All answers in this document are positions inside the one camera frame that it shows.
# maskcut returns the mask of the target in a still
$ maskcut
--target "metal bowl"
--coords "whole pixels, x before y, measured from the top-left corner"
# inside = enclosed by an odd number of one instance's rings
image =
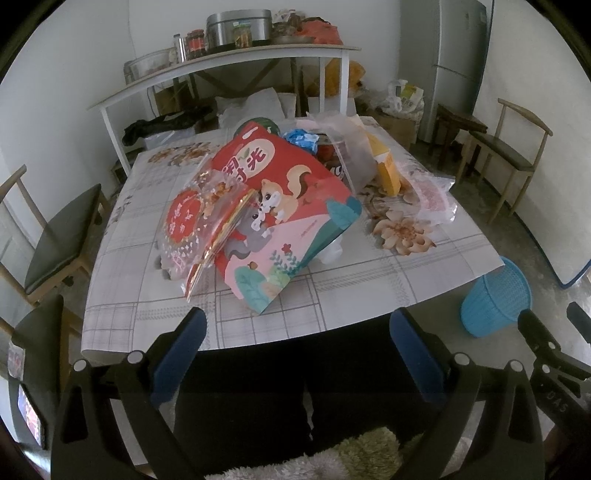
[[[293,45],[294,43],[314,43],[314,37],[275,37],[271,39],[271,45]]]

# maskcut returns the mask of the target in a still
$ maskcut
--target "glass jar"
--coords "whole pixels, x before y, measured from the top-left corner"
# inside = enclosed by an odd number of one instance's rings
[[[251,25],[247,22],[234,22],[234,44],[236,48],[252,47]]]
[[[189,60],[198,59],[205,55],[205,33],[201,28],[187,34],[187,57]]]

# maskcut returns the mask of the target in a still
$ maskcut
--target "silver refrigerator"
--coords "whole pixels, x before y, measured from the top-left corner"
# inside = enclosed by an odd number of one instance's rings
[[[472,113],[488,50],[478,0],[402,0],[398,77],[424,90],[418,137],[431,140],[437,104]]]

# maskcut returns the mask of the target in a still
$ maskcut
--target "red packaging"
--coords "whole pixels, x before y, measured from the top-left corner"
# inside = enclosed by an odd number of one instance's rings
[[[212,166],[259,192],[215,259],[226,284],[258,313],[361,213],[359,201],[322,163],[255,122]]]

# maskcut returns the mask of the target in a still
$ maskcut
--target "dark chair seat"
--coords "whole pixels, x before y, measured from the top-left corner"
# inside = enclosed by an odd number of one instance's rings
[[[48,297],[24,317],[14,329],[12,343],[24,348],[25,367],[22,383],[46,426],[46,445],[51,440],[60,404],[60,335],[64,299]],[[18,441],[29,450],[40,448],[18,409],[20,382],[8,377],[8,397]]]
[[[52,218],[39,239],[25,279],[31,294],[80,255],[100,194],[100,184],[85,191]]]
[[[523,155],[499,138],[475,131],[470,131],[470,135],[504,158],[514,169],[519,171],[534,171],[534,166]]]

